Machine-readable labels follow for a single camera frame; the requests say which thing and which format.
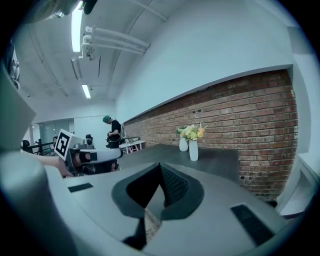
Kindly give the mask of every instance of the fluorescent light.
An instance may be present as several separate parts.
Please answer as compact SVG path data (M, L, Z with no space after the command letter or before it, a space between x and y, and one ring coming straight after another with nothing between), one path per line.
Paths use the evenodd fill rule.
M89 89L88 89L88 85L87 84L83 84L82 85L82 89L84 91L84 94L85 94L86 98L87 99L91 99L90 92L89 92Z
M83 2L80 1L77 7L72 12L71 17L71 42L72 50L75 53L81 51L81 20L82 20L82 9Z

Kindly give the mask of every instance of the black panel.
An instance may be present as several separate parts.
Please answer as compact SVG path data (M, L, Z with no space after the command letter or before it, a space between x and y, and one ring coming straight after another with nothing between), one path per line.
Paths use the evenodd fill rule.
M70 186L70 187L68 187L68 189L71 193L73 193L73 192L77 192L77 191L81 191L81 190L86 190L86 189L89 189L92 187L93 186L90 183L85 183L85 184L81 184L81 185L77 185L77 186Z
M162 180L161 187L167 205L172 205L182 199L189 189L189 184L183 178L172 171L161 166Z
M97 153L90 153L90 161L97 161L98 154Z
M238 205L231 208L236 218L253 239L257 246L268 241L274 234L255 216L245 205Z

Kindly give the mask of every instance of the white vase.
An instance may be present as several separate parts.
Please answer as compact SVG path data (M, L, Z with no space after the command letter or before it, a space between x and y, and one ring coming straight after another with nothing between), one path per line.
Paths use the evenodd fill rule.
M198 143L196 140L190 140L189 142L189 154L190 154L190 160L191 161L197 161L198 160Z
M180 151L187 151L188 150L188 143L184 137L180 135L180 143L179 143Z

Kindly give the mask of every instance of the brick wall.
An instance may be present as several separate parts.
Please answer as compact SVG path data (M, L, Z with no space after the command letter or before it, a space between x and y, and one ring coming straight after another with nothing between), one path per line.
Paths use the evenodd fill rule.
M146 147L178 145L177 126L204 123L200 148L239 151L239 183L265 200L277 197L297 148L297 109L286 70L245 76L176 99L125 123Z

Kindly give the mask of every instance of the dark countertop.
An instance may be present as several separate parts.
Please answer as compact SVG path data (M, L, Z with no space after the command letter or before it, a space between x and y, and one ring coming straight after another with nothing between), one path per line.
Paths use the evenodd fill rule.
M197 161L191 161L189 151L181 152L178 146L157 144L118 159L122 169L145 163L171 163L214 174L235 183L239 179L237 150L199 148Z

